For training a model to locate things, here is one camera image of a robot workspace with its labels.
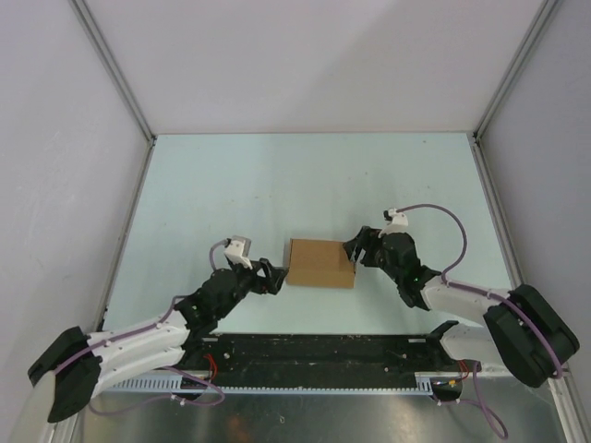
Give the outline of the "brown cardboard box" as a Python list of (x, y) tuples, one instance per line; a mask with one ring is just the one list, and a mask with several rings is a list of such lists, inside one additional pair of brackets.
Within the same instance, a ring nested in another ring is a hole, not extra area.
[(353, 289), (356, 265), (344, 243), (329, 240), (292, 239), (286, 281), (292, 286)]

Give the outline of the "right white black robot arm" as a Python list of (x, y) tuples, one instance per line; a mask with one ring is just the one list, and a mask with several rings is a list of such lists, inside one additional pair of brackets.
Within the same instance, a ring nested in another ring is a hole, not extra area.
[(447, 370), (460, 360), (505, 367), (531, 388), (558, 378), (580, 342), (541, 293), (521, 284), (502, 293), (444, 279), (421, 263), (409, 233), (364, 226), (344, 243), (347, 258), (382, 270), (411, 308), (456, 317), (430, 333), (428, 363)]

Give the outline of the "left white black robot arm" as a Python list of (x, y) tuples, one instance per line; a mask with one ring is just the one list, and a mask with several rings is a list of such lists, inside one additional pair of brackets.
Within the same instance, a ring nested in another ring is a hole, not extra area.
[(217, 269), (189, 295), (176, 296), (158, 317), (121, 330), (63, 331), (28, 370), (32, 384), (54, 375), (47, 420), (61, 422), (112, 386), (154, 369), (198, 366), (204, 337), (250, 293), (280, 292), (288, 270), (261, 258), (247, 268)]

